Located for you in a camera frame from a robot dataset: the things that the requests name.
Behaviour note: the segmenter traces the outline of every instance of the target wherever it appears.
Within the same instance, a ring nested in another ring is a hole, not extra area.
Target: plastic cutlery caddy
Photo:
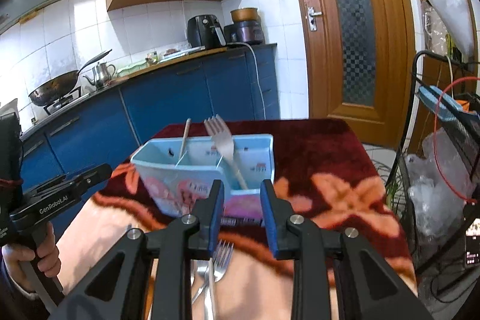
[[[235,160],[248,190],[241,189],[209,136],[188,138],[180,159],[182,138],[152,139],[131,157],[131,162],[164,214],[178,217],[189,213],[198,198],[208,196],[213,181],[220,179],[225,186],[222,223],[260,222],[260,183],[264,179],[273,181],[275,174],[273,136],[237,135],[233,140]]]

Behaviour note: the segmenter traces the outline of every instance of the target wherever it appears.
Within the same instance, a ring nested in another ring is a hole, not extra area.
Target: door handle
[[[75,121],[78,121],[80,119],[80,117],[74,117],[72,118],[70,121],[67,121],[65,124],[63,124],[61,127],[58,127],[57,129],[55,129],[53,132],[50,133],[50,137],[56,135],[57,133],[63,131],[63,129],[65,129],[66,127],[70,126],[71,124],[73,124]]]
[[[317,31],[317,21],[315,20],[316,16],[323,16],[322,11],[315,11],[314,7],[307,8],[307,16],[305,18],[308,19],[310,25],[310,31]]]
[[[26,158],[28,154],[32,153],[33,151],[35,151],[38,147],[40,147],[41,145],[43,144],[43,140],[40,140],[38,143],[36,143],[32,148],[30,148],[29,150],[27,150],[27,152],[25,152],[23,154],[23,157]]]
[[[195,68],[190,68],[190,69],[187,69],[185,71],[180,71],[180,72],[177,72],[177,75],[180,76],[180,75],[185,75],[185,74],[188,74],[189,72],[193,72],[193,71],[198,71],[200,69],[200,65],[198,65],[197,67]]]

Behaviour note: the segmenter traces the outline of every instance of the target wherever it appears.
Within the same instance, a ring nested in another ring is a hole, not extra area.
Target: brown pot
[[[233,22],[258,21],[258,10],[255,7],[232,10],[230,14]]]

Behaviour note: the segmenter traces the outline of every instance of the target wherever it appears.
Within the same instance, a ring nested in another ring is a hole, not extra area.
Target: human hand
[[[35,252],[19,244],[8,244],[3,246],[1,251],[10,277],[25,291],[33,292],[34,289],[20,268],[19,262],[30,262],[35,258]],[[37,249],[37,255],[41,258],[38,262],[38,269],[44,272],[48,278],[55,277],[60,272],[62,263],[60,262],[58,251],[59,249],[55,245],[53,225],[48,223],[46,238]]]

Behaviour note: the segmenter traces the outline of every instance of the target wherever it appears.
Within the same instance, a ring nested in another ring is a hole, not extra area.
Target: frying pan
[[[87,61],[78,71],[67,72],[42,84],[28,95],[30,100],[37,106],[47,106],[54,103],[57,99],[67,95],[74,89],[81,70],[88,65],[103,59],[111,51],[112,50],[110,49],[109,51],[104,51],[100,53],[100,55],[95,56],[93,59]]]

